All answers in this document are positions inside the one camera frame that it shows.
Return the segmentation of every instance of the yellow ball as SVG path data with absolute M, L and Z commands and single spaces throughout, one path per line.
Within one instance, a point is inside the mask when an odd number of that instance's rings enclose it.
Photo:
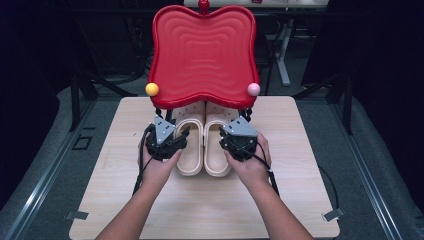
M 150 97 L 154 97 L 159 93 L 159 87 L 156 83 L 149 83 L 146 85 L 146 93 Z

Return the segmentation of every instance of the slipper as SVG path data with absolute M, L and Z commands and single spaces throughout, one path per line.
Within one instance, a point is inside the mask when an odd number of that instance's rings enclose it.
M 178 172 L 183 176 L 194 176 L 203 167 L 203 125 L 205 119 L 205 102 L 195 102 L 172 111 L 176 120 L 175 137 L 190 127 L 187 147 L 183 150 L 177 163 Z
M 222 107 L 212 102 L 206 104 L 206 123 L 204 129 L 206 172 L 214 177 L 224 177 L 231 171 L 224 150 L 219 145 L 219 127 L 239 117 L 237 109 Z

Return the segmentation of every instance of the cable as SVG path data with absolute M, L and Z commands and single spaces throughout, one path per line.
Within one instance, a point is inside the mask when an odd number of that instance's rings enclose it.
M 339 205 L 339 196 L 337 194 L 337 189 L 336 189 L 336 185 L 333 182 L 333 179 L 331 179 L 330 175 L 328 174 L 327 171 L 325 171 L 320 165 L 318 165 L 319 170 L 321 170 L 325 176 L 328 178 L 328 180 L 330 181 L 331 186 L 333 187 L 333 191 L 334 191 L 334 196 L 336 198 L 336 209 L 340 208 Z
M 253 158 L 255 158 L 255 159 L 257 159 L 259 162 L 261 162 L 261 163 L 265 166 L 266 171 L 268 172 L 268 176 L 269 176 L 269 179 L 270 179 L 270 181 L 271 181 L 271 186 L 272 186 L 272 188 L 274 189 L 275 193 L 277 193 L 277 195 L 278 195 L 278 196 L 280 196 L 280 192 L 278 191 L 277 182 L 275 181 L 274 172 L 272 171 L 271 167 L 270 167 L 270 166 L 268 165 L 268 163 L 266 162 L 265 150 L 263 149 L 263 147 L 262 147 L 262 145 L 261 145 L 260 143 L 257 143 L 257 144 L 258 144 L 258 145 L 259 145 L 259 147 L 261 148 L 261 150 L 262 150 L 262 154 L 264 155 L 265 160 L 264 160 L 264 159 L 262 159 L 262 158 L 260 158 L 258 155 L 254 154 L 254 153 L 251 153 L 251 152 L 247 151 L 246 149 L 244 149 L 244 148 L 242 148 L 242 147 L 240 147 L 240 146 L 236 145 L 235 143 L 233 143 L 233 142 L 231 142 L 231 141 L 227 141 L 227 139 L 226 139 L 226 138 L 223 138 L 223 140 L 224 140 L 224 142 L 225 142 L 226 144 L 231 144 L 233 147 L 236 147 L 237 149 L 239 149 L 239 150 L 241 150 L 241 151 L 243 151 L 243 152 L 245 152 L 245 153 L 248 153 L 249 155 L 252 155 L 252 157 L 253 157 Z
M 136 180 L 135 185 L 134 185 L 134 190 L 133 190 L 132 195 L 134 195 L 135 192 L 137 192 L 138 188 L 140 187 L 140 184 L 143 181 L 143 172 L 146 169 L 147 165 L 149 165 L 150 161 L 152 161 L 152 159 L 154 158 L 154 156 L 157 153 L 156 152 L 155 154 L 153 154 L 151 156 L 151 158 L 149 159 L 149 161 L 146 163 L 146 166 L 143 167 L 143 148 L 144 148 L 144 144 L 145 144 L 145 141 L 146 141 L 146 135 L 147 135 L 148 132 L 150 132 L 149 130 L 150 130 L 150 126 L 147 127 L 146 130 L 144 130 L 143 137 L 141 138 L 141 141 L 140 141 L 140 152 L 139 152 L 140 162 L 138 164 L 139 172 L 138 172 L 137 180 Z

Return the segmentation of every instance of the red plastic tray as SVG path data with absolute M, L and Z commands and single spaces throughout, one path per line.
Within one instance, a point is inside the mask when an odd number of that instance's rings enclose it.
M 159 10 L 153 21 L 154 58 L 149 83 L 153 105 L 173 109 L 195 101 L 252 107 L 251 83 L 259 84 L 254 58 L 255 18 L 241 6 L 198 13 L 179 5 Z

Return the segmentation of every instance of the wooden board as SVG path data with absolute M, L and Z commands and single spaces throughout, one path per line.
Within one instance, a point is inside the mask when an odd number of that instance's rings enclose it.
M 106 137 L 79 211 L 72 239 L 93 239 L 130 199 L 138 174 L 137 145 L 154 108 L 149 98 L 122 99 Z M 251 124 L 268 139 L 281 198 L 315 237 L 336 237 L 336 221 L 295 101 L 259 97 Z M 266 238 L 259 211 L 234 171 L 223 178 L 204 170 L 184 177 L 174 169 L 157 198 L 141 238 Z

